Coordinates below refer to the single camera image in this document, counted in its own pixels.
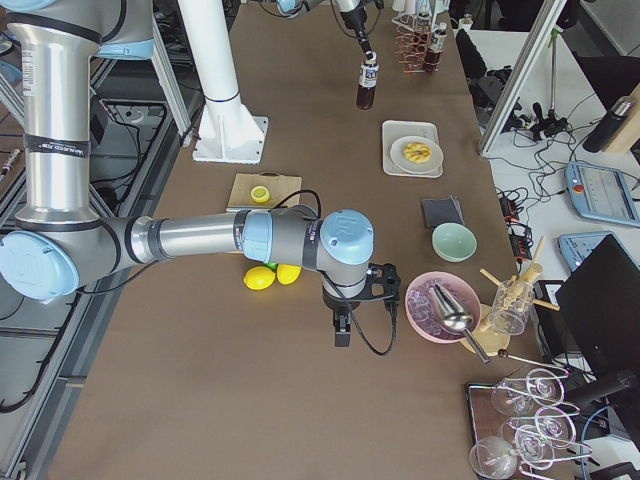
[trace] light green bowl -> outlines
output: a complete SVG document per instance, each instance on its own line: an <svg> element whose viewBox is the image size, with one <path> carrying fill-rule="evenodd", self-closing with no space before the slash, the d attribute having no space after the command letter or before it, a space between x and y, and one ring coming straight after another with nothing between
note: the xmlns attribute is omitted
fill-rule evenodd
<svg viewBox="0 0 640 480"><path fill-rule="evenodd" d="M448 262L462 262L476 252L478 241L471 230L459 223L443 223L433 231L433 249Z"/></svg>

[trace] glass cup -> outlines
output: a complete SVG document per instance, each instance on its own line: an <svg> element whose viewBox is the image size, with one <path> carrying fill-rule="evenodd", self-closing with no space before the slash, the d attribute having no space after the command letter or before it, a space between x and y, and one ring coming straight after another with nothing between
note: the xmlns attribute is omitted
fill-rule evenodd
<svg viewBox="0 0 640 480"><path fill-rule="evenodd" d="M507 335L524 332L533 305L533 285L509 280L498 286L487 320L494 330Z"/></svg>

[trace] lemon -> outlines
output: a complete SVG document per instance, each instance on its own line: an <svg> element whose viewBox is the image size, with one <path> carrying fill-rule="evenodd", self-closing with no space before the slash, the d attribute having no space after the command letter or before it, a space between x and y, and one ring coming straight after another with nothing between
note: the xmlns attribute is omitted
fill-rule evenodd
<svg viewBox="0 0 640 480"><path fill-rule="evenodd" d="M277 271L278 281L282 285L289 285L298 279L301 271L302 268L296 265L280 264Z"/></svg>
<svg viewBox="0 0 640 480"><path fill-rule="evenodd" d="M267 203L270 198L269 189L263 185L257 185L251 189L251 200L255 203Z"/></svg>
<svg viewBox="0 0 640 480"><path fill-rule="evenodd" d="M244 275L244 284L251 290L263 290L271 285L276 279L273 270L263 265L253 267Z"/></svg>

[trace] syrup bottle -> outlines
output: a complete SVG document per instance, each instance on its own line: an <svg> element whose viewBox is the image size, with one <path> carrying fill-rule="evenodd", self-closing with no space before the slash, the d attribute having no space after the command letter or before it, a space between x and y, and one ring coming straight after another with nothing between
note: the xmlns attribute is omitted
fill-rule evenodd
<svg viewBox="0 0 640 480"><path fill-rule="evenodd" d="M378 82L378 70L380 66L377 62L375 52L368 52L370 55L360 66L360 78L358 80L358 95L356 106L361 110L369 110L373 106L373 97L376 93Z"/></svg>
<svg viewBox="0 0 640 480"><path fill-rule="evenodd" d="M447 38L447 24L442 22L434 30L431 36L431 44L427 49L427 54L424 57L424 71L435 72L438 70L438 64L440 63L440 55L444 50L444 41Z"/></svg>

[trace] wooden cutting board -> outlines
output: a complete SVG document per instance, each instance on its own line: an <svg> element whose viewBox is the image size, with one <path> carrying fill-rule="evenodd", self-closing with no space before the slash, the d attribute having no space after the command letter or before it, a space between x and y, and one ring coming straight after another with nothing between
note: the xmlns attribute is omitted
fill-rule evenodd
<svg viewBox="0 0 640 480"><path fill-rule="evenodd" d="M258 204L251 200L251 189L258 185L262 185L269 190L271 198L268 202ZM283 198L300 190L301 187L302 177L290 177L276 173L238 173L231 188L227 211L233 212L247 208L273 208ZM291 207L297 205L299 201L300 195L294 195L291 199L287 200L285 205Z"/></svg>

